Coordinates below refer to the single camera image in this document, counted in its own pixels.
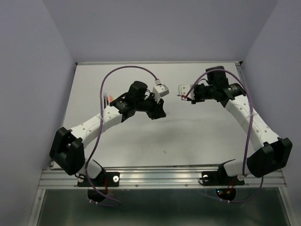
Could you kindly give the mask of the green pen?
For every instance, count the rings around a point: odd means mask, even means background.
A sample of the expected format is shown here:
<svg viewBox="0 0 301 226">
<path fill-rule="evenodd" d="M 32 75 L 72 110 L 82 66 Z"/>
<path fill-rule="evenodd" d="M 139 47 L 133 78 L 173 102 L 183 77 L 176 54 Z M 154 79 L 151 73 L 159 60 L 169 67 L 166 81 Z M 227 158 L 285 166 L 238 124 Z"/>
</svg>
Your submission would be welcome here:
<svg viewBox="0 0 301 226">
<path fill-rule="evenodd" d="M 103 107 L 105 108 L 106 107 L 106 95 L 103 94 Z"/>
</svg>

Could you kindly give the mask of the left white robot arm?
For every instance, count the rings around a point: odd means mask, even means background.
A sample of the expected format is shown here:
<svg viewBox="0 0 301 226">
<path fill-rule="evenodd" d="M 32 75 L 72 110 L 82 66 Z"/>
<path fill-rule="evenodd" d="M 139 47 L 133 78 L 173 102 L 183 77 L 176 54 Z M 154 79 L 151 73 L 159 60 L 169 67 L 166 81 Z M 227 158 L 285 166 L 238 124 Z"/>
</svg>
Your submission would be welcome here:
<svg viewBox="0 0 301 226">
<path fill-rule="evenodd" d="M 147 85 L 135 81 L 128 92 L 114 99 L 96 116 L 71 129 L 60 128 L 55 133 L 50 158 L 68 175 L 84 175 L 93 185 L 101 185 L 104 168 L 91 157 L 86 157 L 85 148 L 100 134 L 123 123 L 136 112 L 145 112 L 152 120 L 164 118 L 163 97 L 169 94 L 167 86 L 156 81 L 149 95 L 146 92 Z"/>
</svg>

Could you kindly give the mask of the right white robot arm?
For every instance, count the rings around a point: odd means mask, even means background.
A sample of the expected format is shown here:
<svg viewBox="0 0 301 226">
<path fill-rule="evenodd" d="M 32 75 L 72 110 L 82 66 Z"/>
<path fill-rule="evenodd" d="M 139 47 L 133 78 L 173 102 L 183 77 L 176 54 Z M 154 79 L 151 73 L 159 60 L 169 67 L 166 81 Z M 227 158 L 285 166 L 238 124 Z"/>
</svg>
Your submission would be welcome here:
<svg viewBox="0 0 301 226">
<path fill-rule="evenodd" d="M 293 144 L 288 138 L 281 138 L 255 111 L 251 95 L 240 80 L 229 84 L 223 66 L 206 69 L 191 85 L 186 97 L 192 104 L 215 100 L 237 120 L 246 132 L 244 156 L 241 161 L 230 160 L 221 164 L 216 172 L 217 180 L 226 184 L 234 176 L 253 175 L 263 177 L 287 165 Z"/>
</svg>

